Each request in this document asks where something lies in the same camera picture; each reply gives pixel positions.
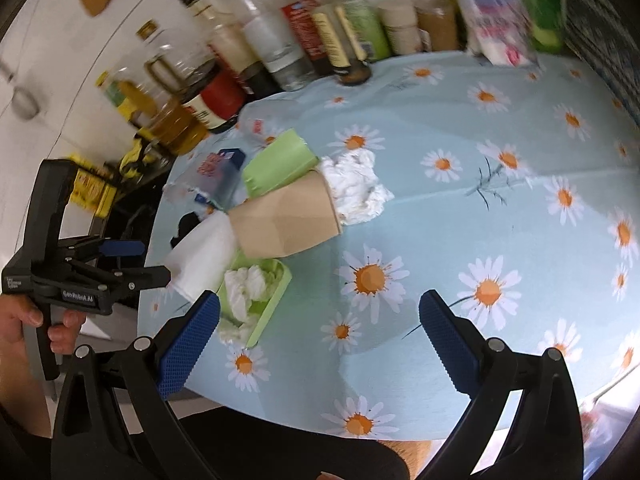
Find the metal ladle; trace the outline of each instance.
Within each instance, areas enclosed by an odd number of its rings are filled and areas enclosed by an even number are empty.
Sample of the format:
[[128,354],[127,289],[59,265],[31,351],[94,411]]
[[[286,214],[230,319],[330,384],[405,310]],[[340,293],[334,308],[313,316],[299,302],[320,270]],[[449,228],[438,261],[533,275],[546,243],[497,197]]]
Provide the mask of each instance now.
[[[15,74],[2,60],[0,60],[0,73],[9,84],[11,84],[15,78]],[[40,113],[40,105],[33,94],[20,85],[14,85],[14,95],[11,97],[11,108],[23,121],[30,121]]]

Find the green bottle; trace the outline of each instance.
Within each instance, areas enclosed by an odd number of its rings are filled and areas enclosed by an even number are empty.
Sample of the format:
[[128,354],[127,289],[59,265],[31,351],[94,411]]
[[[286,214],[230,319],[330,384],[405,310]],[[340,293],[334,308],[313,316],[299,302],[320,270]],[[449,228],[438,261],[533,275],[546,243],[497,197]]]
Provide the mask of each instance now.
[[532,21],[536,50],[559,52],[564,45],[562,0],[524,0]]
[[351,22],[362,49],[370,61],[391,56],[391,49],[382,30],[376,11],[368,0],[340,0],[347,19]]

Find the white daisy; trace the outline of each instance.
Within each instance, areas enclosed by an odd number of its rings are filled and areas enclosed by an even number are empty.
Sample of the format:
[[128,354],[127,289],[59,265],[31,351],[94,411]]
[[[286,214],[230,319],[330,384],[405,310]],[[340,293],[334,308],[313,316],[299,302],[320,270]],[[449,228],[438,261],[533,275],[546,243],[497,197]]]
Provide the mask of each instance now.
[[329,422],[338,425],[327,433],[338,434],[351,438],[375,438],[377,440],[387,440],[387,433],[394,433],[398,428],[393,426],[383,426],[396,418],[395,415],[387,413],[379,415],[384,408],[382,402],[368,407],[367,399],[363,396],[358,398],[358,405],[351,397],[347,397],[343,407],[338,400],[334,401],[338,416],[331,413],[322,413],[320,416]]
[[476,144],[476,148],[484,156],[500,162],[507,177],[527,178],[532,173],[527,162],[520,158],[516,147],[512,144],[505,144],[504,148],[500,149],[490,140],[487,140],[486,144]]
[[268,381],[271,375],[264,369],[268,359],[264,357],[262,349],[259,346],[250,349],[229,346],[228,350],[229,354],[226,356],[228,362],[226,362],[225,366],[232,368],[228,379],[235,381],[236,388],[240,388],[242,392],[245,388],[248,392],[259,392],[260,388],[258,388],[255,378],[261,381]]
[[617,207],[615,213],[609,215],[609,221],[611,225],[607,231],[616,237],[615,245],[620,249],[620,256],[629,262],[629,267],[633,267],[634,258],[637,258],[640,252],[633,219]]
[[622,301],[626,295],[626,277],[629,274],[629,270],[625,264],[618,264],[616,267],[616,275],[611,280],[611,286],[613,287],[612,296],[616,297],[616,301]]
[[586,140],[591,137],[590,126],[578,112],[575,112],[572,108],[563,104],[555,106],[554,110],[556,112],[556,119],[563,121],[566,125],[566,132],[569,134],[569,137],[575,139],[575,136],[578,136],[580,140]]
[[640,358],[640,333],[630,332],[625,336],[625,340],[618,347],[618,355],[611,363],[611,368],[616,369],[616,375],[620,375],[627,368],[635,365]]
[[556,333],[551,330],[545,332],[545,338],[538,343],[538,351],[544,352],[547,348],[556,348],[568,363],[575,363],[582,357],[582,348],[574,348],[580,335],[575,329],[575,323],[571,323],[569,330],[566,329],[566,320],[559,319]]
[[617,140],[613,143],[613,147],[618,152],[620,159],[625,162],[625,164],[631,164],[633,159],[631,158],[631,152],[628,147],[621,140]]
[[378,130],[370,130],[371,126],[359,127],[354,124],[351,128],[345,128],[342,133],[336,132],[335,136],[338,142],[330,142],[327,144],[331,147],[337,147],[332,155],[340,153],[343,150],[357,150],[358,148],[367,148],[368,150],[384,150],[385,147],[380,145],[384,137],[377,137],[380,133]]
[[332,99],[329,99],[327,102],[325,102],[324,107],[325,108],[341,108],[347,104],[349,104],[349,102],[347,101],[347,99],[344,98],[344,96],[337,95]]
[[467,317],[479,328],[483,328],[491,313],[496,329],[502,330],[506,324],[504,310],[512,316],[516,315],[518,304],[513,300],[519,300],[521,294],[512,290],[505,290],[517,285],[522,279],[517,270],[512,270],[503,278],[502,273],[503,257],[498,256],[494,262],[487,258],[482,264],[479,258],[476,264],[469,264],[471,276],[460,272],[458,278],[471,290],[459,292],[460,299],[466,299],[462,304],[463,310],[469,310]]
[[409,65],[404,67],[404,73],[413,81],[425,82],[431,85],[437,85],[444,79],[442,67],[435,65]]
[[451,155],[451,152],[445,153],[443,150],[429,152],[420,164],[428,168],[424,174],[429,178],[435,177],[436,182],[460,179],[456,172],[462,171],[462,166],[460,166],[458,158]]
[[496,87],[478,82],[478,86],[470,86],[466,93],[478,110],[485,112],[506,112],[511,100]]
[[338,274],[347,282],[340,291],[344,296],[353,294],[351,306],[357,306],[359,310],[371,307],[371,322],[378,322],[380,313],[380,297],[382,297],[391,310],[400,312],[400,304],[406,294],[404,286],[398,283],[409,275],[408,270],[399,270],[404,265],[402,258],[398,256],[388,264],[382,263],[382,253],[375,249],[369,249],[364,245],[365,263],[361,264],[352,254],[344,251],[342,257],[348,267],[340,267]]
[[340,312],[336,312],[335,320],[332,319],[328,325],[320,327],[320,332],[328,334],[322,338],[322,341],[331,341],[329,350],[337,346],[339,355],[343,352],[351,352],[351,347],[358,345],[356,338],[362,335],[362,332],[356,332],[361,326],[362,323],[359,323],[358,318],[351,312],[345,318],[342,318]]
[[573,225],[576,219],[582,218],[584,203],[582,198],[575,192],[575,186],[571,186],[564,176],[552,176],[551,181],[545,184],[546,190],[551,192],[546,199],[549,202],[548,211],[550,215],[560,212],[560,225],[564,225],[568,218]]

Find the white wall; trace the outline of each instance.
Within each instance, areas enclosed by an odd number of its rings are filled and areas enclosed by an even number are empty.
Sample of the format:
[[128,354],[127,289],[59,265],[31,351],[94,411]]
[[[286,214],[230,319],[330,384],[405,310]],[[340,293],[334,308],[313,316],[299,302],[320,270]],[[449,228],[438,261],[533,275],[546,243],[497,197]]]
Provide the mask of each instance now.
[[[224,7],[224,2],[214,2]],[[0,82],[0,266],[21,243],[21,225],[43,158],[75,151],[101,162],[118,159],[129,149],[132,129],[94,82],[138,45],[135,31],[151,18],[164,27],[193,27],[177,0],[112,0],[96,18],[88,17],[78,0],[29,0],[0,43],[0,57],[44,110],[34,121],[20,122],[7,108],[10,88]],[[90,215],[68,209],[63,233],[85,234]]]

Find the light blue tablecloth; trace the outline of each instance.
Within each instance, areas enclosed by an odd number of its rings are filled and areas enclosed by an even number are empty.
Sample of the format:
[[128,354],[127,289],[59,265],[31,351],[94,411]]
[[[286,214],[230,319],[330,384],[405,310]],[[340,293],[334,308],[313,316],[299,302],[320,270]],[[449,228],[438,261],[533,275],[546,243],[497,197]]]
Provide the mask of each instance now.
[[[442,438],[468,398],[423,331],[402,339],[430,288],[447,303],[467,298],[454,311],[515,351],[558,346],[579,399],[635,363],[638,138],[598,77],[578,60],[543,56],[529,71],[459,53],[373,70],[357,88],[326,78],[281,97],[303,105],[298,133],[319,156],[373,150],[395,199],[373,221],[285,258],[293,280],[258,346],[242,352],[214,336],[187,386],[305,430]],[[196,153],[243,147],[239,137]],[[170,179],[188,163],[179,159]],[[162,200],[149,265],[192,209]],[[143,292],[140,333],[153,335],[184,303]]]

